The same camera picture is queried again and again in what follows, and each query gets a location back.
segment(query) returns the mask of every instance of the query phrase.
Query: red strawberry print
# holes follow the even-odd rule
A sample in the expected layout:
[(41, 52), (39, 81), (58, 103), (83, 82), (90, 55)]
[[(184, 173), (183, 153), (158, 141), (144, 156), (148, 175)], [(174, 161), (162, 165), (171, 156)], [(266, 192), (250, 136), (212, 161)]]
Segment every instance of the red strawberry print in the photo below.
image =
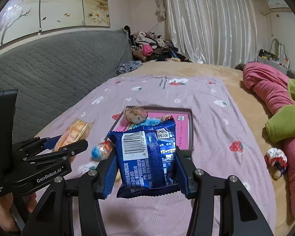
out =
[(240, 141), (235, 140), (233, 143), (230, 144), (229, 149), (232, 152), (239, 152), (242, 154), (244, 152), (244, 147)]
[(113, 118), (114, 120), (117, 120), (120, 115), (121, 113), (117, 113), (117, 114), (114, 114), (111, 118)]

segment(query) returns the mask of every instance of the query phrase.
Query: pile of clothes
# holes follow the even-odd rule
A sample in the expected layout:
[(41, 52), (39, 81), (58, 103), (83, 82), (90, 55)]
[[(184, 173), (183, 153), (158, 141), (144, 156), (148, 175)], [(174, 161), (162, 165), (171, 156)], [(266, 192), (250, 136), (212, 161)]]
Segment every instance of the pile of clothes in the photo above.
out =
[(178, 49), (173, 46), (172, 42), (164, 41), (161, 35), (155, 35), (153, 32), (131, 34), (129, 26), (125, 26), (124, 29), (128, 31), (134, 60), (191, 62), (178, 53)]

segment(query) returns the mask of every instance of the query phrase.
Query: blue snack package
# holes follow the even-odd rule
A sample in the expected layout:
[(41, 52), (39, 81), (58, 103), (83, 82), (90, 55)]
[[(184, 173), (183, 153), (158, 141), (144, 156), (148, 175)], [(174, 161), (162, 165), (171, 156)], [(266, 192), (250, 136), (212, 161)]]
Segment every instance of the blue snack package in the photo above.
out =
[(122, 186), (117, 198), (159, 196), (179, 191), (173, 178), (176, 138), (175, 121), (141, 125), (125, 132), (110, 131), (116, 146)]

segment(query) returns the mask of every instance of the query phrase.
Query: gray quilted headboard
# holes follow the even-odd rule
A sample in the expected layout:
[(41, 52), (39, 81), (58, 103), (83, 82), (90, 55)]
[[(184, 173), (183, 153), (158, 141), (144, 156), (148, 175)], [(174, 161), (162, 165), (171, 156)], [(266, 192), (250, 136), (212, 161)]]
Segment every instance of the gray quilted headboard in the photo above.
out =
[(13, 142), (34, 137), (128, 60), (123, 30), (53, 35), (0, 55), (0, 90), (18, 89)]

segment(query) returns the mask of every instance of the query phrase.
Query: gray patterned fabric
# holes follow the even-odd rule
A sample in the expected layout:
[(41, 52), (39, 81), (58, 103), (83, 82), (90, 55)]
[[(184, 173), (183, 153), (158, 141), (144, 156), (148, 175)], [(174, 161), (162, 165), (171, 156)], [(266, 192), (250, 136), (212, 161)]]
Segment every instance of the gray patterned fabric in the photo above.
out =
[(0, 90), (18, 89), (13, 142), (34, 137), (132, 60), (128, 35), (80, 31), (41, 38), (0, 55)]

